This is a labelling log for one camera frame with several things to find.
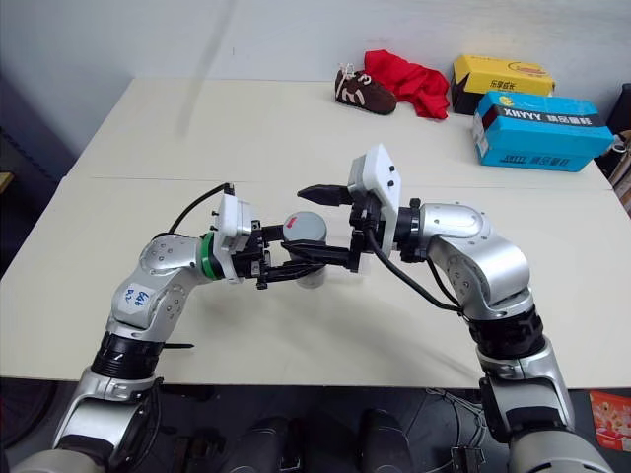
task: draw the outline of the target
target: floor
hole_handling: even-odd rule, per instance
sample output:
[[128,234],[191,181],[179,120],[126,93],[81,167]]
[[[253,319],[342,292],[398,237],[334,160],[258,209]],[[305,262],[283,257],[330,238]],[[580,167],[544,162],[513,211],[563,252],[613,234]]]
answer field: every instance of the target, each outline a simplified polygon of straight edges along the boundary
[[[235,440],[254,421],[283,416],[301,419],[310,432],[305,471],[356,472],[355,451],[359,421],[365,409],[388,410],[408,432],[416,472],[443,465],[456,444],[456,415],[451,403],[415,388],[364,388],[318,386],[164,386],[161,394],[163,423],[156,444],[137,470],[141,473],[215,472],[231,451]],[[60,382],[41,425],[7,450],[10,465],[33,452],[48,448],[59,417],[74,389],[73,382]],[[631,396],[631,389],[611,390]],[[452,391],[474,400],[477,391]],[[586,391],[571,393],[577,414],[577,431],[596,444],[590,401]],[[473,416],[460,414],[460,439],[467,444],[473,435]],[[175,465],[175,451],[186,437],[223,439],[223,452]],[[482,472],[506,471],[508,449],[486,436],[481,445],[486,463]],[[598,448],[616,473],[631,471],[631,453]],[[451,472],[451,465],[441,470]]]

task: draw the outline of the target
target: black wire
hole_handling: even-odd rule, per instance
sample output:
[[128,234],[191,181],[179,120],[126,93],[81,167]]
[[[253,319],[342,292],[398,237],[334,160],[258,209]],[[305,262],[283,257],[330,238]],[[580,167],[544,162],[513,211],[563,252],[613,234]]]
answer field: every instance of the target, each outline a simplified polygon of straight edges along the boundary
[[454,408],[454,413],[456,414],[456,446],[460,444],[460,414],[457,411],[456,404],[452,401],[452,407]]
[[18,143],[16,140],[13,139],[13,137],[7,133],[7,131],[0,127],[0,135],[2,136],[2,138],[4,138],[5,140],[7,140],[9,142],[9,144],[11,146],[13,146],[29,163],[31,163],[31,165],[37,169],[39,171],[39,173],[41,173],[41,175],[43,175],[46,179],[48,179],[51,183],[53,183],[54,185],[59,185],[59,179],[53,177],[50,172],[48,172],[44,166],[42,166],[38,160],[36,160],[33,156],[31,156],[29,153],[27,153],[24,148],[22,148],[20,146],[20,143]]
[[195,348],[192,343],[165,343],[162,346],[163,350],[186,350],[188,348]]
[[416,412],[414,413],[414,417],[412,418],[412,421],[410,422],[409,426],[407,426],[407,430],[405,431],[406,437],[409,437],[410,431],[412,430],[412,427],[414,427],[414,424],[416,423],[416,419],[418,418],[418,415],[423,410],[423,407],[425,406],[425,402],[427,401],[428,397],[430,397],[430,395],[426,392],[425,397],[423,398],[423,401],[419,403],[418,408],[416,409]]
[[384,254],[382,249],[379,248],[379,244],[377,243],[377,240],[375,239],[375,232],[372,229],[368,229],[366,231],[366,236],[368,237],[368,244],[370,245],[371,250],[375,253],[375,255],[377,256],[379,261],[381,263],[383,263],[384,266],[394,276],[396,276],[401,281],[403,281],[405,284],[407,284],[410,288],[412,288],[414,291],[416,291],[419,295],[421,295],[430,304],[433,304],[436,307],[442,308],[444,310],[452,310],[454,312],[460,312],[461,311],[461,307],[458,306],[458,305],[449,305],[449,304],[441,303],[438,299],[436,299],[434,296],[432,296],[423,286],[418,284],[416,281],[414,281],[412,278],[410,278],[407,274],[405,274],[403,271],[398,269],[396,267],[396,265],[394,265],[394,263],[392,263],[389,259],[387,259],[387,256]]
[[443,294],[447,297],[447,299],[452,301],[454,304],[459,305],[460,303],[457,301],[457,299],[454,296],[452,296],[452,293],[450,293],[449,289],[447,289],[447,287],[443,283],[441,276],[438,274],[438,271],[436,270],[434,261],[432,261],[430,258],[427,258],[427,265],[430,267],[430,271],[432,271],[432,276],[434,276],[434,279],[436,280],[436,284],[438,284],[438,287],[441,288],[441,291],[443,291]]
[[230,184],[228,182],[224,182],[221,185],[218,185],[217,187],[215,187],[214,189],[209,190],[208,192],[206,192],[205,194],[200,195],[199,197],[197,197],[195,200],[193,200],[188,207],[186,207],[181,214],[179,214],[179,217],[177,217],[175,219],[175,222],[173,225],[171,225],[171,227],[169,228],[168,233],[169,234],[174,234],[175,230],[177,230],[177,227],[179,226],[179,224],[181,224],[181,221],[184,220],[184,217],[186,217],[186,215],[188,215],[188,213],[193,210],[195,207],[197,207],[199,204],[201,204],[204,200],[206,200],[209,197],[212,197],[213,195],[221,192],[222,190],[224,190],[227,186],[229,186]]
[[134,463],[134,466],[131,468],[132,471],[136,471],[140,465],[142,465],[149,456],[154,443],[156,443],[156,438],[158,437],[158,432],[160,431],[160,425],[162,424],[162,403],[160,402],[160,384],[162,384],[162,381],[163,379],[161,377],[156,379],[153,392],[151,393],[152,404],[154,404],[154,408],[156,409],[156,427],[154,428],[154,431],[151,432],[151,437],[149,438],[147,446]]
[[469,440],[469,443],[466,445],[469,448],[473,447],[473,441],[474,440],[478,441],[481,438],[480,428],[477,426],[477,421],[475,421],[475,422],[476,422],[475,432],[473,432],[473,435],[471,436],[471,439]]

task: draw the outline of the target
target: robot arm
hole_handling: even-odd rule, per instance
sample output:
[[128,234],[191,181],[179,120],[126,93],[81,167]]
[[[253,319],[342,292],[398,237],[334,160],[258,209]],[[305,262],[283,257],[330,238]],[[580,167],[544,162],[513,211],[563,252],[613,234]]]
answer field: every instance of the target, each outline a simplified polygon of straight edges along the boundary
[[477,344],[485,373],[480,379],[485,417],[494,439],[509,444],[509,471],[611,473],[596,449],[573,432],[572,403],[543,335],[522,252],[495,232],[484,213],[463,205],[420,205],[412,199],[409,207],[398,208],[393,225],[392,212],[384,208],[398,205],[398,196],[384,189],[396,193],[400,179],[392,177],[395,168],[386,150],[377,147],[359,162],[364,171],[372,170],[370,177],[351,172],[347,191],[320,185],[299,195],[353,206],[351,252],[360,248],[383,260],[395,248],[404,262],[430,260],[444,271]]
[[163,234],[145,246],[114,292],[101,347],[79,380],[53,450],[28,458],[16,473],[128,471],[138,462],[156,415],[155,367],[188,295],[214,280],[241,281],[232,257],[250,237],[249,204],[226,193],[215,225],[204,237]]

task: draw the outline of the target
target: white table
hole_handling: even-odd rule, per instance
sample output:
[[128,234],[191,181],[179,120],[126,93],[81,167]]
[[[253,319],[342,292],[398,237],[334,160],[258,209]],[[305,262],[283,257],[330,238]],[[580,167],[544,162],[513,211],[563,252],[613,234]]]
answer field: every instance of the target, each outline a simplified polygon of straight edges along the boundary
[[[212,185],[64,179],[0,283],[0,374],[77,378],[99,346],[111,294],[144,244]],[[348,208],[303,201],[291,182],[238,183],[237,195],[255,205],[263,225],[319,211],[329,243],[348,243]],[[403,198],[413,196],[486,211],[522,248],[570,387],[629,384],[631,222],[610,191],[404,187]],[[181,231],[204,232],[212,208],[195,210]],[[425,265],[405,269],[438,293]],[[262,292],[252,282],[197,288],[171,339],[196,347],[164,352],[158,372],[186,383],[476,386],[481,370],[464,323],[377,260],[369,257],[365,270],[330,268],[313,291],[293,282]]]
[[407,185],[610,189],[579,173],[482,167],[471,117],[389,116],[340,105],[332,83],[134,80],[72,169],[89,177],[346,183],[349,160],[386,145]]

